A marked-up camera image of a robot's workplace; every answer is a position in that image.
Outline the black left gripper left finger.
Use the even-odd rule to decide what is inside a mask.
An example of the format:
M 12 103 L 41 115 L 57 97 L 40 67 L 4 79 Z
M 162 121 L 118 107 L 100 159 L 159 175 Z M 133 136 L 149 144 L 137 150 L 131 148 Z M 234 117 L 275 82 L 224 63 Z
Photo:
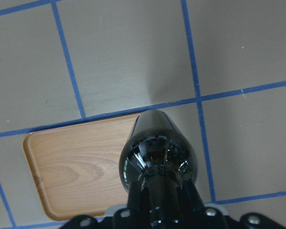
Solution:
M 133 211 L 141 210 L 142 192 L 139 181 L 134 181 L 130 185 L 128 193 L 127 208 Z

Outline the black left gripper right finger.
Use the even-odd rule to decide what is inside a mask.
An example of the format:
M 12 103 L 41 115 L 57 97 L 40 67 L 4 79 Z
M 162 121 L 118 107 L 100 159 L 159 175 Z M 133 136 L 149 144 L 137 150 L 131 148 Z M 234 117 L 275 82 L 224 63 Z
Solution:
M 204 208 L 204 203 L 192 181 L 184 181 L 182 189 L 192 211 L 200 211 Z

